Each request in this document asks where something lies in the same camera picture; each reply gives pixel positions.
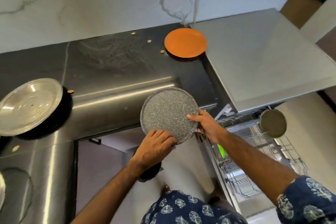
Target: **dishwasher rack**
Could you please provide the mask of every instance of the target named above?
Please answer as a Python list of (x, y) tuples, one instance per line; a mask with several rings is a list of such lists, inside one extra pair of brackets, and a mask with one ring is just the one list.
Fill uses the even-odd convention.
[[(259, 151), (292, 168), (296, 173), (307, 175), (307, 166), (286, 136), (275, 139), (261, 131), (259, 124), (261, 113), (262, 111), (258, 111), (254, 114), (228, 117), (219, 120), (218, 123), (229, 132), (243, 138)], [(234, 197), (237, 201), (236, 203), (239, 203), (251, 199), (258, 194), (263, 194), (258, 186), (233, 162), (227, 153), (222, 157), (215, 144), (205, 137), (203, 139), (210, 146), (208, 147), (208, 153), (211, 155), (213, 164), (216, 165), (215, 169), (217, 168), (217, 176), (221, 179), (220, 183), (222, 185), (228, 184), (234, 192), (229, 192), (229, 197)]]

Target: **orange plate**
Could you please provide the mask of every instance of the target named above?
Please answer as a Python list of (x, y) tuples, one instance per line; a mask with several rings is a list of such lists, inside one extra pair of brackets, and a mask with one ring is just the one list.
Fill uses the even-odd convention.
[(180, 58), (192, 58), (205, 52), (207, 40), (197, 30), (179, 28), (166, 36), (165, 47), (172, 55)]

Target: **black countertop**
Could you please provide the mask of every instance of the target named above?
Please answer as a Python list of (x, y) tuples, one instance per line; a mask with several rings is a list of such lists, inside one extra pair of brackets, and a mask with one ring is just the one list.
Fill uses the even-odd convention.
[[(0, 153), (0, 170), (19, 168), (30, 175), (34, 188), (31, 198), (18, 190), (15, 206), (5, 198), (11, 220), (20, 215), (21, 223), (69, 222), (73, 217), (69, 191), (75, 186), (73, 142), (139, 126), (142, 104), (157, 89), (183, 88), (199, 106), (216, 102), (199, 59), (182, 61), (161, 53), (165, 36), (180, 27), (169, 24), (133, 35), (124, 32), (0, 54), (0, 98), (38, 78), (54, 78), (74, 90), (72, 111), (59, 130), (40, 139), (2, 138), (6, 145)], [(17, 145), (19, 149), (12, 152)], [(25, 209), (24, 205), (24, 214), (15, 210)]]

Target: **hand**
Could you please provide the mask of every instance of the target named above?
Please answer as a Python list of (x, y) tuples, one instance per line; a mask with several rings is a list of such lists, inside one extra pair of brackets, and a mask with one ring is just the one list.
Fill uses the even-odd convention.
[(220, 144), (220, 139), (227, 135), (229, 132), (219, 125), (215, 119), (206, 111), (198, 109), (199, 115), (188, 114), (187, 118), (190, 120), (198, 121), (201, 132), (209, 138), (212, 142)]
[(134, 161), (144, 172), (162, 161), (172, 150), (177, 140), (168, 131), (152, 129), (137, 149), (131, 161)]

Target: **shirt sleeve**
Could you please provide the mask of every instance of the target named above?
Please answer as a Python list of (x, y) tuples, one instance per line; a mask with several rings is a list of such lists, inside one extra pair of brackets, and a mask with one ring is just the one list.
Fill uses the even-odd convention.
[(277, 212), (283, 224), (336, 224), (336, 196), (314, 179), (300, 176), (278, 197)]

